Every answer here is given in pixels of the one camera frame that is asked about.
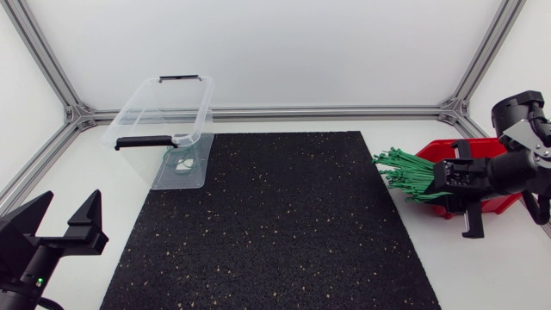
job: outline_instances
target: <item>clear plastic bin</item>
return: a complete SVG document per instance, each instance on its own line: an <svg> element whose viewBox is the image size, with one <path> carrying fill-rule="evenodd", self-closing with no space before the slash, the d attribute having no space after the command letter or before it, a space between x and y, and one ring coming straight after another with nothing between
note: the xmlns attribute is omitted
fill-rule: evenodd
<svg viewBox="0 0 551 310"><path fill-rule="evenodd" d="M210 77L151 78L142 83L102 136L152 189L205 183L213 143Z"/></svg>

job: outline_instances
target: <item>red plastic tray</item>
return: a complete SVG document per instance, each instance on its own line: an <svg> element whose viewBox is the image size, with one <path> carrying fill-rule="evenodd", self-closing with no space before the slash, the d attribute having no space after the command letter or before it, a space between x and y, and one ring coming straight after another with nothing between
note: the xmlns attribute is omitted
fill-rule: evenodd
<svg viewBox="0 0 551 310"><path fill-rule="evenodd" d="M505 147L498 142L497 138L465 139L471 144L471 151L474 158L494 158L499 154L507 152ZM455 158L455 149L451 144L457 139L440 139L430 142L423 150L417 153L417 156L430 160L433 163L439 162L445 158ZM502 214L508 207L518 200L522 195L508 195L493 198L482 202L482 212L495 212ZM446 212L442 206L432 206L432 210L446 220L454 217L454 214Z"/></svg>

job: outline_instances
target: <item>black cable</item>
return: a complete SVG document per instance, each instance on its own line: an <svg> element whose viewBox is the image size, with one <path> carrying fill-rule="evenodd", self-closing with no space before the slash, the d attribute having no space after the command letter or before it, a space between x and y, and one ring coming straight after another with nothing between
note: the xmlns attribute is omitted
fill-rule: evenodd
<svg viewBox="0 0 551 310"><path fill-rule="evenodd" d="M44 297L40 297L38 299L38 306L44 307L47 310L63 310L63 307L60 306L60 304Z"/></svg>

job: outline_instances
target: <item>cable tie bundle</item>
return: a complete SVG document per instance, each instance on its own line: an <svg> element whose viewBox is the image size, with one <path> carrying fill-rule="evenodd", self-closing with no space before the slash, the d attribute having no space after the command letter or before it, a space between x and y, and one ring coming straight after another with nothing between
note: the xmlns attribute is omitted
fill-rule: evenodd
<svg viewBox="0 0 551 310"><path fill-rule="evenodd" d="M448 192L423 194L434 180L434 163L429 160L391 147L390 151L374 155L373 163L395 168L394 170L379 170L379 173L386 175L388 188L401 189L404 193L411 195L406 198L407 202L427 202L441 195L451 194Z"/></svg>

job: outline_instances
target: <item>black handle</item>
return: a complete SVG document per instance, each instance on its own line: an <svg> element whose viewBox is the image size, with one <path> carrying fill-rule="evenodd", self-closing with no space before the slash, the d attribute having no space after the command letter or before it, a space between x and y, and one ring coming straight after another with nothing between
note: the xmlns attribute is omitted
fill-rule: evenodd
<svg viewBox="0 0 551 310"><path fill-rule="evenodd" d="M145 136L145 137L123 137L117 139L115 150L119 151L121 147L134 147L134 146L174 146L178 148L178 145L172 142L172 137L165 136Z"/></svg>
<svg viewBox="0 0 551 310"><path fill-rule="evenodd" d="M187 76L163 76L163 77L158 77L158 82L159 83L162 83L163 81L166 81L166 80L179 80L179 79L198 79L201 81L201 78L198 76L198 75L187 75Z"/></svg>
<svg viewBox="0 0 551 310"><path fill-rule="evenodd" d="M549 198L543 195L537 197L538 202L528 190L523 191L526 208L537 225L544 225L549 222Z"/></svg>

